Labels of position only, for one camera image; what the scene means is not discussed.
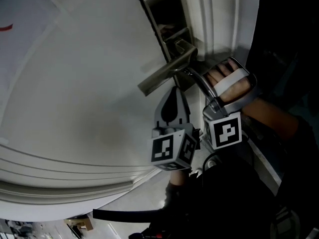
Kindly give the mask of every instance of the person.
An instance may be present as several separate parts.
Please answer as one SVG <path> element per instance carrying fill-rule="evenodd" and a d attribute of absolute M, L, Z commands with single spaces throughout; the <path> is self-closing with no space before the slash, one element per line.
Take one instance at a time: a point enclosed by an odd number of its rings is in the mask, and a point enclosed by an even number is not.
<path fill-rule="evenodd" d="M 229 59 L 219 64 L 205 77 L 214 86 L 238 69 Z M 250 88 L 243 78 L 220 98 L 231 102 Z M 319 225 L 319 152 L 311 127 L 302 119 L 284 112 L 261 98 L 242 109 L 242 113 L 271 128 L 286 150 L 286 170 L 276 196 L 259 179 L 244 160 L 235 157 L 240 143 L 218 151 L 231 156 L 206 169 L 196 179 L 185 170 L 172 171 L 166 188 L 164 210 L 187 213 L 187 224 L 179 224 L 173 232 L 189 238 L 306 238 Z M 286 210 L 295 229 L 280 232 Z"/>

